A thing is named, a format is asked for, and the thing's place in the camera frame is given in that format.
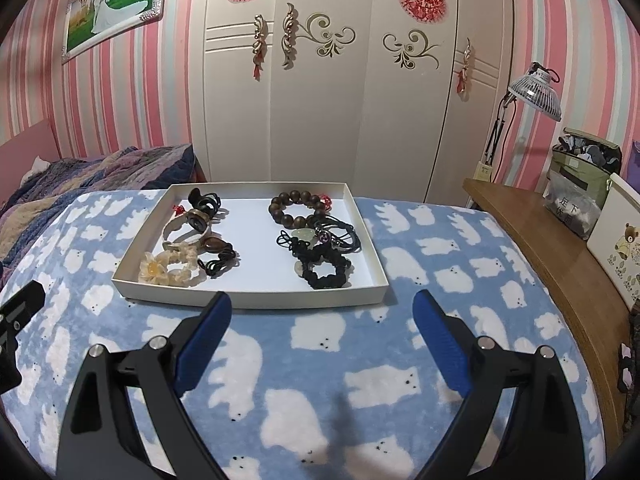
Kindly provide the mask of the cream flower hair scrunchie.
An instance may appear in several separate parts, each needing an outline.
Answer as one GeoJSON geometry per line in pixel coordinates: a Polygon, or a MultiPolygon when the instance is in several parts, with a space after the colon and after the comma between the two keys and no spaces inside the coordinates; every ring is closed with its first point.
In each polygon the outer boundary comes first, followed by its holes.
{"type": "Polygon", "coordinates": [[[198,265],[198,248],[193,244],[168,244],[157,254],[146,252],[140,262],[138,281],[169,287],[192,287],[206,279],[198,265]]]}

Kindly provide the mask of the red knot orange gourd charm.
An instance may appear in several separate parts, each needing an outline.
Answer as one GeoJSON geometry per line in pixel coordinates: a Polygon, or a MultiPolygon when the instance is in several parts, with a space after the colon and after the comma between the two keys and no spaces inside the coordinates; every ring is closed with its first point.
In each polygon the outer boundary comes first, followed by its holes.
{"type": "Polygon", "coordinates": [[[184,208],[182,205],[180,204],[175,204],[171,206],[172,210],[174,211],[174,215],[175,216],[180,216],[180,214],[184,213],[184,208]]]}

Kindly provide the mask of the watch with grey band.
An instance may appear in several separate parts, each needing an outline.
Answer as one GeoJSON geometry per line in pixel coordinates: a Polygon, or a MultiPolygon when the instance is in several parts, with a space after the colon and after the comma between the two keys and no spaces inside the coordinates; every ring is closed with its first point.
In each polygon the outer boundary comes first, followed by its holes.
{"type": "Polygon", "coordinates": [[[210,232],[210,218],[199,209],[190,209],[182,214],[177,214],[163,227],[162,247],[166,250],[175,248],[182,243],[187,235],[204,235],[210,232]]]}

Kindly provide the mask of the black hair claw clip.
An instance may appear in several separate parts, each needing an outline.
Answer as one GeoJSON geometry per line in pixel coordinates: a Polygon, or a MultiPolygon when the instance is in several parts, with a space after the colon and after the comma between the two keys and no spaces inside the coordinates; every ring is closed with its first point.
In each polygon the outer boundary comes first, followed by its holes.
{"type": "Polygon", "coordinates": [[[192,188],[188,201],[193,209],[207,214],[209,218],[215,217],[221,207],[221,199],[216,193],[203,194],[199,188],[192,188]]]}

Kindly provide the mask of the striped purple blue quilt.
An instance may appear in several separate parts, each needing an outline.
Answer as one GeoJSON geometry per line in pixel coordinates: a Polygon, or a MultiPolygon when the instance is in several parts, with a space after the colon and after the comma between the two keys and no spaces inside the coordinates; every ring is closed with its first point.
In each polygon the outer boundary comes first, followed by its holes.
{"type": "Polygon", "coordinates": [[[1,283],[76,198],[91,192],[164,190],[195,180],[193,146],[130,146],[96,159],[63,158],[27,179],[1,205],[1,283]]]}

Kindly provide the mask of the wooden desk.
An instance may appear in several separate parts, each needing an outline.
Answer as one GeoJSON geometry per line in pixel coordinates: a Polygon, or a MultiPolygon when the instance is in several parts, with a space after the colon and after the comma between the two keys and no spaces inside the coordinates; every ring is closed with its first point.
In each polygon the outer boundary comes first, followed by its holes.
{"type": "Polygon", "coordinates": [[[512,237],[548,287],[574,335],[597,393],[606,452],[623,441],[625,398],[617,351],[629,341],[628,309],[586,243],[544,208],[538,193],[466,179],[463,189],[512,237]]]}

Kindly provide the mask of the blue polar bear blanket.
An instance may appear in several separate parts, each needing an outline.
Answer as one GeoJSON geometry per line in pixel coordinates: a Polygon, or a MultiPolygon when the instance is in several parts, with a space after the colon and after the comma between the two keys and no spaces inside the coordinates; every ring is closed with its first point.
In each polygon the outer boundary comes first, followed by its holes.
{"type": "MultiPolygon", "coordinates": [[[[157,203],[153,191],[90,193],[68,205],[8,270],[2,297],[46,292],[21,333],[22,382],[3,397],[47,472],[80,364],[93,344],[137,349],[189,314],[122,298],[112,275],[157,203]]],[[[503,348],[558,352],[582,427],[588,474],[605,462],[597,396],[573,336],[538,275],[489,214],[358,200],[390,287],[372,308],[235,312],[183,399],[235,479],[411,479],[461,403],[412,319],[427,288],[449,314],[503,348]]]]}

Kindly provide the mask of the white bear printed box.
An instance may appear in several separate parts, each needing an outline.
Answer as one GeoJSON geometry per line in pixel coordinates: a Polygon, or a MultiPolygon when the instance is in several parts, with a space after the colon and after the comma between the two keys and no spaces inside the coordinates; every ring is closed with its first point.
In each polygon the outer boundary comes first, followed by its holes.
{"type": "Polygon", "coordinates": [[[639,302],[639,222],[639,194],[618,174],[611,174],[587,247],[629,311],[639,302]]]}

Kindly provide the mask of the green storage bag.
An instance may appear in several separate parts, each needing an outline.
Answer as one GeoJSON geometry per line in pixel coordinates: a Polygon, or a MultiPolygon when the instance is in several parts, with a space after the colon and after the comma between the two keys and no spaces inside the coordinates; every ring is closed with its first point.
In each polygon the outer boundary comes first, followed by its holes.
{"type": "Polygon", "coordinates": [[[622,169],[622,151],[600,136],[563,129],[552,146],[544,206],[582,240],[596,225],[612,174],[622,169]]]}

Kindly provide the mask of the white shallow tray box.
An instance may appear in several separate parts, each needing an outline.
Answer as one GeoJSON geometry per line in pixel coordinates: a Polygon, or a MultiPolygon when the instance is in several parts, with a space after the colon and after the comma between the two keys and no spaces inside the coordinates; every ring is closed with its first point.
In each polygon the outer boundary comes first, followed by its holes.
{"type": "Polygon", "coordinates": [[[361,307],[383,301],[390,283],[364,225],[352,192],[345,183],[334,182],[208,182],[198,188],[221,198],[221,213],[212,222],[212,231],[233,245],[238,263],[219,278],[180,288],[144,284],[138,281],[140,262],[146,252],[163,250],[164,225],[175,217],[171,206],[189,208],[192,184],[168,188],[144,220],[113,274],[119,293],[133,300],[204,307],[215,292],[222,290],[237,309],[319,309],[361,307]],[[326,194],[332,200],[331,214],[351,224],[360,238],[358,252],[349,254],[352,270],[339,289],[314,290],[295,270],[295,259],[277,244],[281,227],[268,212],[271,199],[284,191],[326,194]]]}

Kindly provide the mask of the framed wedding picture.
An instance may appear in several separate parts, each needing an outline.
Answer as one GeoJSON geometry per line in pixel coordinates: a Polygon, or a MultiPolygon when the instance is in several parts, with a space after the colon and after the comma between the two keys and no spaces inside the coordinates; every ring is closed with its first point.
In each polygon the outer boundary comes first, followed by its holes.
{"type": "Polygon", "coordinates": [[[70,0],[62,63],[121,32],[160,20],[164,4],[165,0],[70,0]]]}

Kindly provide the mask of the silver heat lamp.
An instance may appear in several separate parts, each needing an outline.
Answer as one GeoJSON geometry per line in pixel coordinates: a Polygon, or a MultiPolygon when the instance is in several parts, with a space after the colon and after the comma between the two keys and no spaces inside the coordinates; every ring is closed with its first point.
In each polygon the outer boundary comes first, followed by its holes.
{"type": "Polygon", "coordinates": [[[524,75],[508,85],[506,93],[499,101],[496,118],[490,130],[483,155],[480,158],[480,162],[489,170],[489,182],[494,182],[495,177],[498,176],[498,170],[492,168],[492,165],[498,151],[499,142],[506,136],[504,125],[506,124],[506,111],[508,108],[520,101],[555,122],[559,122],[562,119],[561,100],[558,92],[553,88],[553,84],[558,84],[559,82],[560,75],[555,70],[533,61],[529,64],[524,75]]]}

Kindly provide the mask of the white wardrobe with ornaments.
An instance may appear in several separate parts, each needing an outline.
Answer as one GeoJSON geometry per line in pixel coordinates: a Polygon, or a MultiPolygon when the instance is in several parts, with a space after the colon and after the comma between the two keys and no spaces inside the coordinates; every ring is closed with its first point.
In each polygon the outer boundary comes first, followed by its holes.
{"type": "Polygon", "coordinates": [[[193,0],[211,181],[461,206],[511,71],[513,0],[193,0]]]}

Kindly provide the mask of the wall power socket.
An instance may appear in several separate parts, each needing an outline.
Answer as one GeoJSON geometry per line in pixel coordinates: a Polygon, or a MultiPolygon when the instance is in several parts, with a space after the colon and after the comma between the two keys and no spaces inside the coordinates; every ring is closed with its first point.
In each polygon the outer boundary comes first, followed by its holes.
{"type": "Polygon", "coordinates": [[[474,171],[473,179],[482,182],[491,182],[494,176],[494,168],[486,162],[478,162],[474,171]]]}

